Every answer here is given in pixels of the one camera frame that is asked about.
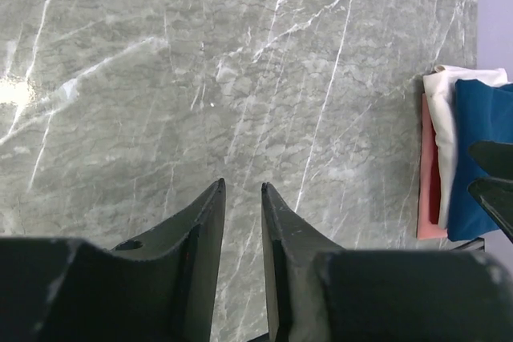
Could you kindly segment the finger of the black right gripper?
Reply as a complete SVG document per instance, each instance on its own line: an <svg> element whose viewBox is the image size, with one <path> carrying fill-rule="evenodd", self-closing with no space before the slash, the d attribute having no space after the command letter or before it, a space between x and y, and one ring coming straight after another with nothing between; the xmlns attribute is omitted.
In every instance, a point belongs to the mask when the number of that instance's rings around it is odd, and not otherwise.
<svg viewBox="0 0 513 342"><path fill-rule="evenodd" d="M478 141L469 147L471 158L491 177L513 176L513 145Z"/></svg>
<svg viewBox="0 0 513 342"><path fill-rule="evenodd" d="M509 240L513 240L512 181L494 177L478 178L469 193L494 220Z"/></svg>

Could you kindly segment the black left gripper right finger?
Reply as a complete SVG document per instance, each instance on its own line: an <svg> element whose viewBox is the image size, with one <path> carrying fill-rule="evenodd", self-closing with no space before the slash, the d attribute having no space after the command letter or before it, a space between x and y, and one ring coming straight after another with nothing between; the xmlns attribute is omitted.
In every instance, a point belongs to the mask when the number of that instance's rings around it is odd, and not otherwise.
<svg viewBox="0 0 513 342"><path fill-rule="evenodd" d="M481 251L349 250L261 188L268 341L509 341L512 279Z"/></svg>

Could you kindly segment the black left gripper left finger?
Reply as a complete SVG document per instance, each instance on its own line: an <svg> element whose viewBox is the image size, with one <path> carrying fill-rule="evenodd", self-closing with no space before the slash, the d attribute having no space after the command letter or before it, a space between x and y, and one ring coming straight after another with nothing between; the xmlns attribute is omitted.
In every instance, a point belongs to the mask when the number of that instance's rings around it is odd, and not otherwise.
<svg viewBox="0 0 513 342"><path fill-rule="evenodd" d="M80 238L2 238L2 340L209 340L225 201L217 180L111 250Z"/></svg>

